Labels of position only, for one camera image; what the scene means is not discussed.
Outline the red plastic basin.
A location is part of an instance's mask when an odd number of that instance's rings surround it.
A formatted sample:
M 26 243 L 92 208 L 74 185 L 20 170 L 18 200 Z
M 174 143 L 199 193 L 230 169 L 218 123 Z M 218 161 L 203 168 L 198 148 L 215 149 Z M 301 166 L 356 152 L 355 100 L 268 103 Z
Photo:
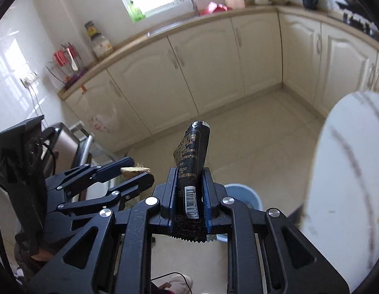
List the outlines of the red plastic basin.
M 226 11 L 231 11 L 232 8 L 228 7 L 224 4 L 220 3 L 214 3 L 210 2 L 209 5 L 200 13 L 200 15 L 211 15 L 214 13 L 221 13 L 221 12 L 226 12 Z

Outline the large glass jar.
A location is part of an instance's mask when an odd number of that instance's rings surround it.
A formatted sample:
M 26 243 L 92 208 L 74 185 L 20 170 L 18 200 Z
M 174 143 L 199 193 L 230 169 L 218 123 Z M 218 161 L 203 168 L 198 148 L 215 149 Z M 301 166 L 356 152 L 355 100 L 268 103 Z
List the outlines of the large glass jar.
M 113 53 L 110 41 L 95 27 L 92 21 L 85 23 L 87 35 L 90 38 L 92 50 L 98 60 L 102 60 Z

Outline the black gas stove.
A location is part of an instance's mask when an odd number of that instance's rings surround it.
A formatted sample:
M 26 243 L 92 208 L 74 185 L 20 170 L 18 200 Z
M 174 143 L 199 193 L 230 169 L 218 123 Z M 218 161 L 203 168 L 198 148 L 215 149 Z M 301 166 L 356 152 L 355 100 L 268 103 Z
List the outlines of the black gas stove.
M 339 1 L 328 6 L 330 7 L 329 17 L 337 19 L 379 42 L 379 29 L 362 6 L 349 5 Z

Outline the blue plastic trash bucket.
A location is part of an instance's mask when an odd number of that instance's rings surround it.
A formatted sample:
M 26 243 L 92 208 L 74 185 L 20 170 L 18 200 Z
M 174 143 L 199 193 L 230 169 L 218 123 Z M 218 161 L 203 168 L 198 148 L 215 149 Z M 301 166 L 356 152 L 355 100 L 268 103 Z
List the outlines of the blue plastic trash bucket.
M 248 208 L 264 211 L 260 196 L 251 187 L 239 183 L 225 185 L 225 191 L 229 197 L 240 200 Z

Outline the ginger piece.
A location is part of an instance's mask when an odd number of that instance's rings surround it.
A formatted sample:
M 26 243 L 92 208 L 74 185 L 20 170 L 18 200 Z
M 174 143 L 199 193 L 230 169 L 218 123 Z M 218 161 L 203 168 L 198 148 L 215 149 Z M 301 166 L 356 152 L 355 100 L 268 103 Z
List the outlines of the ginger piece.
M 138 175 L 140 173 L 150 173 L 150 168 L 147 167 L 121 167 L 120 171 L 123 175 Z

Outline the round white marble table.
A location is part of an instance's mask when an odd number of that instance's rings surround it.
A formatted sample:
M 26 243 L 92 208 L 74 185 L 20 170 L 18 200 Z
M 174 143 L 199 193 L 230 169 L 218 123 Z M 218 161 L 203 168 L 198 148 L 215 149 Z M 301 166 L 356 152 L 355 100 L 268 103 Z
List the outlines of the round white marble table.
M 379 94 L 354 92 L 326 118 L 301 232 L 355 291 L 379 261 Z

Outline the black snack wrapper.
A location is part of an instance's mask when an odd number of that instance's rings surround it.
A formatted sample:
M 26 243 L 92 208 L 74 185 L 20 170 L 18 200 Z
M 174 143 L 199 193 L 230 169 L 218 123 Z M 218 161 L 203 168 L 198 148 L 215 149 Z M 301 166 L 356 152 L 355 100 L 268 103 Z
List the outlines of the black snack wrapper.
M 209 136 L 208 123 L 193 122 L 174 151 L 177 181 L 174 195 L 173 235 L 185 241 L 205 242 L 207 240 L 202 201 L 202 176 Z

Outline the green dish soap bottle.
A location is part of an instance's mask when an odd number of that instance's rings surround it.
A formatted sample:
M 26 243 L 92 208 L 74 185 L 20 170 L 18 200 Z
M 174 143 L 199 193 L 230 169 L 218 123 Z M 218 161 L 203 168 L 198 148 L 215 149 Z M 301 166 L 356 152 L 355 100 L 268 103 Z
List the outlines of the green dish soap bottle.
M 134 23 L 137 23 L 142 19 L 146 18 L 146 15 L 142 13 L 142 11 L 134 5 L 134 2 L 132 0 L 130 0 L 129 15 L 132 22 Z

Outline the red utensil rack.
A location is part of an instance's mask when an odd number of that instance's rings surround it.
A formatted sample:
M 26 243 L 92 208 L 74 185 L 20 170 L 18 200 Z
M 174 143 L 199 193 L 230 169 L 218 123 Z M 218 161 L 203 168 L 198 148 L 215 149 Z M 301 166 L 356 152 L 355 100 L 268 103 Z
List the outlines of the red utensil rack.
M 53 54 L 52 61 L 47 63 L 46 69 L 65 89 L 73 86 L 87 72 L 80 54 L 71 43 L 60 46 Z

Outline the lower cream base cabinets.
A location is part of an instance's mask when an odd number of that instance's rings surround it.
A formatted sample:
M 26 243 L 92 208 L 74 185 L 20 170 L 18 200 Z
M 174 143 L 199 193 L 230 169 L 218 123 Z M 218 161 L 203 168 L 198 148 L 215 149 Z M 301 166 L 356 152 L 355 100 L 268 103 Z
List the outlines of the lower cream base cabinets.
M 321 115 L 379 93 L 379 40 L 318 12 L 255 7 L 171 24 L 118 49 L 59 97 L 106 149 L 286 86 Z

